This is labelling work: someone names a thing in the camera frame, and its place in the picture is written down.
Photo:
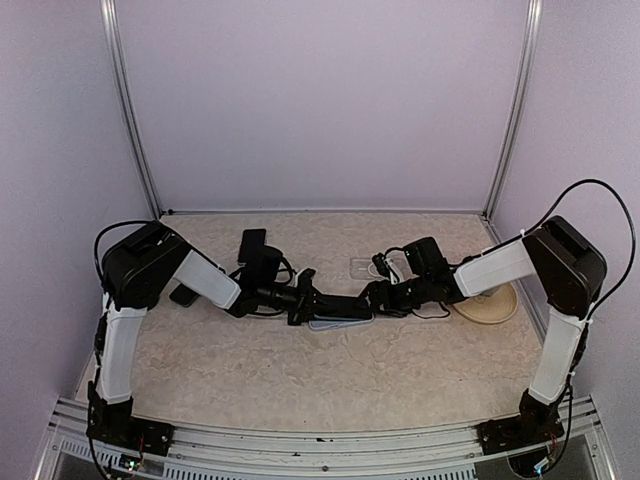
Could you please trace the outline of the lavender phone case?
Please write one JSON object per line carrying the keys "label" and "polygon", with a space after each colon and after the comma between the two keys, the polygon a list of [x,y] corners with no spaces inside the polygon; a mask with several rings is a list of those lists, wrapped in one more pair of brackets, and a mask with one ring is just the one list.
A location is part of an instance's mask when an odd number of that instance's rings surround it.
{"label": "lavender phone case", "polygon": [[314,318],[308,322],[309,328],[314,332],[332,331],[349,327],[356,327],[371,324],[374,321],[370,319],[335,319],[335,318]]}

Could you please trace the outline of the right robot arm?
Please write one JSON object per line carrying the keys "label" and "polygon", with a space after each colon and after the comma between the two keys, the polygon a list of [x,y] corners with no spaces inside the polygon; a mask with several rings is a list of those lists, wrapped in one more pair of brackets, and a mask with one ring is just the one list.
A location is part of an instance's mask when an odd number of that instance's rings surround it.
{"label": "right robot arm", "polygon": [[412,277],[374,281],[363,296],[376,314],[405,315],[425,303],[461,303],[523,278],[539,280],[549,322],[542,355],[527,394],[551,405],[579,362],[589,313],[607,273],[603,255],[568,221],[553,216],[502,245],[450,264],[438,243],[425,237],[403,247]]}

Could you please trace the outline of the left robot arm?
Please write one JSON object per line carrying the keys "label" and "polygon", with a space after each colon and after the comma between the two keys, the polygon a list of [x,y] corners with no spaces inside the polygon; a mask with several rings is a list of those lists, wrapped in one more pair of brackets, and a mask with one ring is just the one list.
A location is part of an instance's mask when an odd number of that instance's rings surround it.
{"label": "left robot arm", "polygon": [[118,444],[133,443],[140,434],[137,418],[116,404],[132,399],[138,335],[164,294],[183,307],[205,299],[235,318],[283,314],[290,326],[373,318],[365,298],[327,295],[316,289],[314,270],[295,271],[281,250],[267,244],[263,229],[243,232],[238,267],[227,272],[159,221],[133,220],[129,225],[132,232],[106,251],[93,246],[103,289],[95,389],[104,403],[113,405],[103,411],[99,424]]}

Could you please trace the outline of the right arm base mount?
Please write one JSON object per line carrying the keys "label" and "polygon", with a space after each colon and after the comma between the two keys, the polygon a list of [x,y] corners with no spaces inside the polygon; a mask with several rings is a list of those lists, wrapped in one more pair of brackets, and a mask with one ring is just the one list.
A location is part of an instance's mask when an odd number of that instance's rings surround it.
{"label": "right arm base mount", "polygon": [[493,419],[476,426],[479,442],[484,455],[524,448],[561,437],[564,427],[560,420],[558,407],[563,393],[552,403],[546,405],[526,390],[519,403],[516,415]]}

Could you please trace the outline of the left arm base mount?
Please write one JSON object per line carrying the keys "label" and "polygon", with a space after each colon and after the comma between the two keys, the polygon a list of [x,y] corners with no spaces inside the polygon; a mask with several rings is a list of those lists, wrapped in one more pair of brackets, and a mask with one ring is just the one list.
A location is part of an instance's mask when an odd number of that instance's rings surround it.
{"label": "left arm base mount", "polygon": [[140,453],[166,457],[175,427],[166,422],[135,417],[134,399],[108,403],[97,391],[94,381],[88,383],[87,436],[92,440]]}

